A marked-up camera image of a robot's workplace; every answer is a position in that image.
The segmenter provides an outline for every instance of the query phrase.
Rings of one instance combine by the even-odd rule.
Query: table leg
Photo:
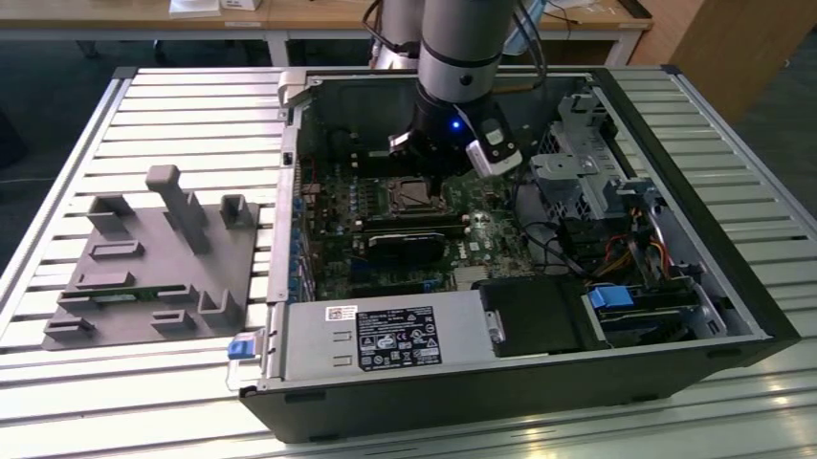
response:
[[[167,55],[164,54],[163,40],[153,40],[153,60],[159,65],[167,64]]]
[[[603,65],[613,67],[623,67],[629,63],[629,58],[633,56],[635,51],[635,45],[638,44],[638,38],[643,31],[619,31],[619,38],[613,44],[607,60]]]
[[[289,66],[289,54],[285,50],[287,42],[285,31],[272,31],[267,33],[267,46],[269,47],[269,59],[275,67]]]
[[[85,58],[96,59],[100,56],[100,53],[97,52],[96,41],[76,40],[76,46],[79,47],[81,55],[84,55]]]

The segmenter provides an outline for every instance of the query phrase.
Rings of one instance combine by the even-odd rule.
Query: metal bracket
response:
[[[598,174],[593,160],[582,159],[571,153],[536,155],[531,158],[536,175],[546,180],[574,180],[585,175]]]
[[[280,73],[277,80],[277,102],[291,108],[308,98],[307,70],[291,69]]]

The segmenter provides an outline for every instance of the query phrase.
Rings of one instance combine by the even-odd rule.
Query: gray block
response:
[[[192,194],[181,193],[188,206],[188,217],[183,218],[208,222],[207,226],[195,226],[209,242],[209,250],[196,254],[181,225],[176,229],[168,225],[165,208],[117,213],[121,208],[116,208],[115,197],[105,197],[104,202],[113,203],[108,213],[116,214],[129,238],[111,241],[108,233],[95,230],[91,234],[57,300],[60,308],[45,328],[43,348],[204,339],[240,332],[259,205],[247,204],[243,197],[229,197],[236,221],[244,222],[229,225],[223,219],[223,205],[200,206]],[[181,218],[173,214],[173,220]]]
[[[220,220],[228,228],[245,228],[252,224],[247,199],[240,194],[227,194],[220,198]]]
[[[148,169],[144,183],[148,189],[160,195],[169,212],[171,226],[184,236],[189,249],[193,253],[203,254],[211,250],[211,241],[201,228],[205,216],[195,195],[187,194],[179,188],[180,175],[175,165],[153,165]]]
[[[151,326],[163,335],[187,334],[195,328],[192,317],[184,309],[175,311],[155,311],[151,314]]]
[[[141,256],[143,253],[144,247],[137,241],[120,241],[95,245],[88,251],[88,256],[95,260],[104,260]]]
[[[91,341],[96,327],[80,317],[53,318],[45,325],[44,333],[45,339],[59,339],[60,342],[77,344]]]
[[[213,328],[232,327],[236,321],[241,319],[241,308],[228,290],[221,292],[219,303],[211,299],[207,293],[201,294],[196,311]]]
[[[88,209],[88,220],[108,240],[131,239],[121,217],[132,215],[132,209],[120,195],[97,196]]]

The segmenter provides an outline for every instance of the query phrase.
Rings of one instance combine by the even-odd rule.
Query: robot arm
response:
[[[408,4],[418,7],[414,0],[384,0],[380,16],[384,35],[400,45],[412,38],[420,42],[415,112],[408,131],[390,138],[390,149],[398,161],[428,177],[431,194],[438,194],[442,180],[471,167],[487,177],[522,162],[491,97],[515,2],[427,0],[419,37],[410,24],[416,10],[407,13]]]

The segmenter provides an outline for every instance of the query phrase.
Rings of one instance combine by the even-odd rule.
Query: blue drive latch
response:
[[[232,361],[255,359],[260,348],[260,334],[257,332],[239,333],[227,346],[227,358]]]
[[[629,308],[633,306],[633,297],[623,285],[595,287],[587,297],[594,309]]]

